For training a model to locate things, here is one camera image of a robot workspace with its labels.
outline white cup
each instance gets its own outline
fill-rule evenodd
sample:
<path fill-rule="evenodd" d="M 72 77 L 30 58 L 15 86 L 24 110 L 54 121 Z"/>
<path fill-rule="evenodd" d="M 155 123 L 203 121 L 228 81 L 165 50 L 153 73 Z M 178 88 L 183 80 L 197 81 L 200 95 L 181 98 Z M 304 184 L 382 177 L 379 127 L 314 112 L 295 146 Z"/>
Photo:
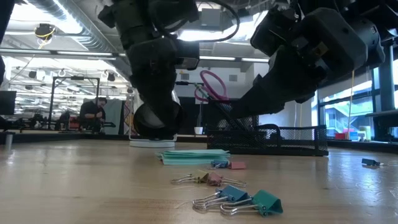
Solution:
<path fill-rule="evenodd" d="M 203 127 L 195 127 L 195 134 L 203 134 Z"/>

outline light blue paper stack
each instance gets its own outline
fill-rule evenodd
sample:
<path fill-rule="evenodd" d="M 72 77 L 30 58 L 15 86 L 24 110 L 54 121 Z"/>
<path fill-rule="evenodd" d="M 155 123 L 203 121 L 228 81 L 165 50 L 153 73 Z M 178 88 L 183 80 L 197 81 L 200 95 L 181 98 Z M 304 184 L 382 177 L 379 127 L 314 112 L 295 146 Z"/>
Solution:
<path fill-rule="evenodd" d="M 213 160 L 228 161 L 230 156 L 229 151 L 221 149 L 175 150 L 156 154 L 156 157 L 162 160 L 164 165 L 210 164 Z"/>

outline computer monitor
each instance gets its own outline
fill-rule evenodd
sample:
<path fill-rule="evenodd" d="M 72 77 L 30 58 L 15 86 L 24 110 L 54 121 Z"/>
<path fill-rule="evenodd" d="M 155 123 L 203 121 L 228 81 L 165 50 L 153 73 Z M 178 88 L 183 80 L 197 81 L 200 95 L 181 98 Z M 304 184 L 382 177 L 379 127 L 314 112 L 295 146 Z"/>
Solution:
<path fill-rule="evenodd" d="M 0 91 L 0 115 L 14 115 L 17 91 Z"/>

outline white wall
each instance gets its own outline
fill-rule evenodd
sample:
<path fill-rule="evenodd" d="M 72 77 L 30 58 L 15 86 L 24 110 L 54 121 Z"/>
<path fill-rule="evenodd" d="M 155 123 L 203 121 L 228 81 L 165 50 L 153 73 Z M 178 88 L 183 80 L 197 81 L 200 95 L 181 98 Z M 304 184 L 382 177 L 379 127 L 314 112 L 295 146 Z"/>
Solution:
<path fill-rule="evenodd" d="M 269 65 L 267 63 L 254 63 L 248 71 L 246 72 L 246 85 L 248 89 L 252 86 L 252 81 L 255 77 L 260 74 L 262 77 L 267 74 L 269 70 Z M 276 124 L 278 126 L 287 126 L 293 127 L 295 126 L 295 116 L 296 116 L 296 127 L 300 126 L 300 118 L 301 124 L 303 127 L 312 125 L 312 117 L 311 117 L 311 100 L 306 101 L 302 105 L 302 116 L 300 116 L 300 104 L 295 101 L 287 102 L 285 104 L 285 108 L 276 114 L 264 114 L 259 116 L 260 124 Z"/>
<path fill-rule="evenodd" d="M 177 70 L 177 81 L 181 81 L 181 73 L 188 73 L 190 75 L 190 79 L 188 80 L 189 82 L 197 82 L 197 83 L 203 83 L 202 79 L 200 78 L 200 72 L 203 70 L 209 70 L 219 76 L 225 83 L 227 87 L 227 96 L 229 98 L 240 98 L 242 97 L 245 92 L 247 91 L 246 89 L 246 84 L 245 84 L 245 73 L 241 73 L 240 68 L 202 68 L 198 67 L 194 71 L 188 71 L 188 70 Z M 237 75 L 238 76 L 238 81 L 237 82 L 230 82 L 229 81 L 229 75 Z M 208 80 L 209 84 L 214 88 L 217 93 L 223 94 L 223 89 L 218 80 L 213 78 L 210 75 L 205 75 L 206 80 Z M 178 96 L 181 97 L 194 97 L 194 91 L 195 87 L 193 85 L 189 86 L 175 86 L 175 91 Z"/>
<path fill-rule="evenodd" d="M 8 58 L 3 58 L 4 64 L 6 66 L 6 71 L 4 73 L 4 80 L 3 83 L 0 86 L 0 91 L 7 91 L 9 88 L 9 85 L 6 84 L 8 81 L 11 79 L 11 61 Z"/>

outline pink binder clip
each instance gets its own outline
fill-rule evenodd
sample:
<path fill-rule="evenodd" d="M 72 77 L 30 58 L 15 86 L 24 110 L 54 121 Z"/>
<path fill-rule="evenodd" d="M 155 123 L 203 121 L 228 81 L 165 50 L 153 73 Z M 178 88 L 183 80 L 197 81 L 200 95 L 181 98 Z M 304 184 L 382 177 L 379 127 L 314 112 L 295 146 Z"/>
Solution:
<path fill-rule="evenodd" d="M 230 169 L 246 169 L 246 164 L 244 162 L 230 162 Z"/>
<path fill-rule="evenodd" d="M 207 177 L 207 184 L 210 186 L 220 186 L 222 181 L 223 178 L 215 172 L 210 173 Z"/>

